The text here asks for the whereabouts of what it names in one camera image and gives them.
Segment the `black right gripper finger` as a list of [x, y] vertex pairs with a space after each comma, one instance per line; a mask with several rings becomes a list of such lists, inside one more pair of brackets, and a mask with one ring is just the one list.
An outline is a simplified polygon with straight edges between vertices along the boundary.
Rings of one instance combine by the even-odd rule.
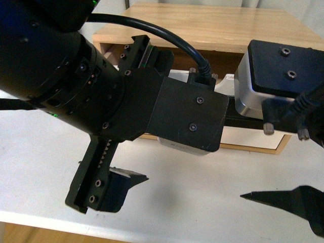
[[312, 232], [323, 237], [323, 192], [308, 186], [285, 191], [253, 191], [240, 197], [285, 210], [308, 221]]

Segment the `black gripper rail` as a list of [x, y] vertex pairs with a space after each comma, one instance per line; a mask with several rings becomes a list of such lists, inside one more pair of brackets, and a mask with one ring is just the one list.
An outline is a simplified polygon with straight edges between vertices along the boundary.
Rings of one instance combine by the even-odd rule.
[[134, 36], [125, 46], [125, 58], [118, 67], [121, 96], [113, 98], [112, 111], [100, 123], [70, 185], [65, 204], [81, 213], [88, 208], [117, 213], [128, 191], [147, 180], [146, 175], [111, 167], [119, 143], [133, 141], [147, 133], [157, 97], [174, 55], [150, 44], [147, 35]]

